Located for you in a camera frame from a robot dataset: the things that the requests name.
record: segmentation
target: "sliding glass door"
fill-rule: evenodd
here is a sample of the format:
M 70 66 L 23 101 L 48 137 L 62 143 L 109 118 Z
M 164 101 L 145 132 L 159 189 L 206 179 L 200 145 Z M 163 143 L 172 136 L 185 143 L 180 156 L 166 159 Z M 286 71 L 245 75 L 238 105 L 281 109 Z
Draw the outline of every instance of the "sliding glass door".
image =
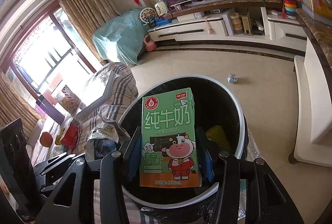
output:
M 36 100 L 40 94 L 56 104 L 51 94 L 60 82 L 79 94 L 89 77 L 101 67 L 63 9 L 56 5 L 30 28 L 4 70 L 8 70 L 7 77 L 16 84 L 19 79 L 21 85 L 16 88 L 35 108 L 32 98 Z

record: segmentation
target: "orange ball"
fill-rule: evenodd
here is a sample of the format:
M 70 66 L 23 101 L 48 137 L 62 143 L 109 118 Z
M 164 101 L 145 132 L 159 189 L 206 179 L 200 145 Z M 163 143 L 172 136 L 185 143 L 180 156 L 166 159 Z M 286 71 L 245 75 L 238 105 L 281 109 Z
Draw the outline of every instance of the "orange ball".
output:
M 53 137 L 49 132 L 45 131 L 41 134 L 39 142 L 44 147 L 50 147 L 53 142 Z

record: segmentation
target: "tv stand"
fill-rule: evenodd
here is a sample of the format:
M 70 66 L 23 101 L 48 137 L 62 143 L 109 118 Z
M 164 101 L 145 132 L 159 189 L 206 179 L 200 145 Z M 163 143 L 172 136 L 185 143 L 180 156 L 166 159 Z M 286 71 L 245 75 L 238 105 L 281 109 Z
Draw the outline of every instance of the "tv stand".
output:
M 266 7 L 282 9 L 283 2 L 281 0 L 265 0 Z M 207 4 L 182 7 L 181 10 L 172 11 L 164 15 L 166 19 L 175 18 L 187 14 L 192 14 L 201 11 L 212 11 L 216 9 L 228 9 L 237 7 L 265 7 L 263 0 L 223 0 L 217 2 L 211 2 Z
M 207 41 L 215 44 L 237 43 L 242 46 L 264 47 L 303 56 L 307 38 L 300 24 L 296 20 L 267 15 L 264 7 L 261 8 L 261 11 L 264 20 L 264 35 L 236 34 L 229 36 L 221 13 L 180 22 L 175 19 L 170 24 L 149 29 L 148 33 L 154 42 L 174 40 L 178 43 L 206 43 Z

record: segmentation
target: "cartoon cow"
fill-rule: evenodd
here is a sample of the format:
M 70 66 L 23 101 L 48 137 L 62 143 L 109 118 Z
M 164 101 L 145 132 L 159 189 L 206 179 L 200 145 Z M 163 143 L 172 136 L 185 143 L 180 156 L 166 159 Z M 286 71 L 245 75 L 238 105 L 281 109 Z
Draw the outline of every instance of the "cartoon cow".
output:
M 154 152 L 153 150 L 154 144 L 150 144 L 149 142 L 146 142 L 142 148 L 144 149 L 145 152 Z
M 190 170 L 194 168 L 194 161 L 190 155 L 196 148 L 196 143 L 185 133 L 178 134 L 174 139 L 169 138 L 169 141 L 172 145 L 169 148 L 162 148 L 162 152 L 166 152 L 171 158 L 168 169 L 172 172 L 174 180 L 187 180 Z

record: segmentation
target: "pink kettlebell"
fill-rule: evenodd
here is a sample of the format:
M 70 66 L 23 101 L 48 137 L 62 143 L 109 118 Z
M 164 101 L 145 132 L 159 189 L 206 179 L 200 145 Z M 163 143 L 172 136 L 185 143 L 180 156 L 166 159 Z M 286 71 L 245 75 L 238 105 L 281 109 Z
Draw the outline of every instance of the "pink kettlebell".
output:
M 150 35 L 147 34 L 144 36 L 143 42 L 145 44 L 145 49 L 148 52 L 152 52 L 153 50 L 155 50 L 157 48 L 157 45 L 155 44 L 155 42 L 151 39 Z

